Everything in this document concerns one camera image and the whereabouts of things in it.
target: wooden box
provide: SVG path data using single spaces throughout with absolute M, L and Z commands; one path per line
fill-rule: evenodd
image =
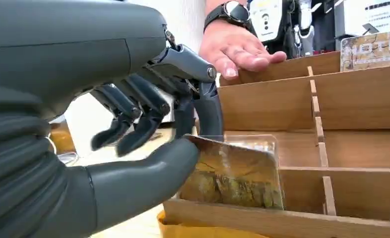
M 285 211 L 171 199 L 166 221 L 270 238 L 390 238 L 390 66 L 339 52 L 221 80 L 226 135 L 273 134 Z

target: fingernail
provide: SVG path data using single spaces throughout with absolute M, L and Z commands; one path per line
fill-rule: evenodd
M 226 76 L 227 77 L 236 77 L 237 71 L 234 70 L 233 68 L 228 68 L 228 69 L 226 69 Z

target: gold card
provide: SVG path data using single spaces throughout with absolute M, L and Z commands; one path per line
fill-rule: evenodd
M 179 198 L 283 209 L 278 161 L 273 151 L 259 151 L 193 135 L 185 135 L 185 138 L 201 153 L 195 171 L 178 193 Z
M 390 32 L 346 38 L 341 41 L 341 69 L 390 66 Z

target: sign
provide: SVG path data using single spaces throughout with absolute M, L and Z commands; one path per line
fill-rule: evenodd
M 365 16 L 367 23 L 380 32 L 390 31 L 390 0 L 367 1 Z
M 390 66 L 390 32 L 341 41 L 340 71 Z

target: prosthetic hand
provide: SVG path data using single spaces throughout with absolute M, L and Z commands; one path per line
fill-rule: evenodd
M 200 119 L 200 134 L 214 140 L 223 141 L 223 119 L 221 105 L 215 86 L 216 71 L 208 62 L 201 59 L 184 45 L 176 45 L 172 33 L 165 31 L 170 45 L 159 57 L 151 60 L 139 73 L 130 75 L 127 80 L 115 82 L 117 91 L 128 95 L 135 103 L 127 106 L 122 126 L 117 126 L 118 100 L 109 103 L 99 100 L 114 114 L 111 128 L 97 134 L 92 140 L 93 150 L 117 140 L 118 156 L 143 145 L 156 131 L 163 118 L 170 112 L 169 105 L 150 83 L 174 97 L 175 138 L 191 134 L 194 121 L 194 108 Z M 124 136 L 130 124 L 136 119 L 131 115 L 137 112 L 135 105 L 143 111 L 135 131 Z
M 178 98 L 184 117 L 192 105 L 204 108 L 201 126 L 219 120 L 214 68 L 184 46 L 168 48 L 166 33 L 159 12 L 126 2 L 0 0 L 0 238 L 88 237 L 177 192 L 199 156 L 194 144 L 179 138 L 189 128 L 185 123 L 177 139 L 140 161 L 67 168 L 46 139 L 47 121 L 87 92 L 116 105 L 120 124 L 94 139 L 94 148 L 120 137 L 138 110 L 164 114 L 157 108 L 162 102 L 143 93 L 148 87 L 133 75 Z M 117 93 L 132 85 L 146 101 Z M 206 135 L 222 136 L 222 128 L 204 128 Z

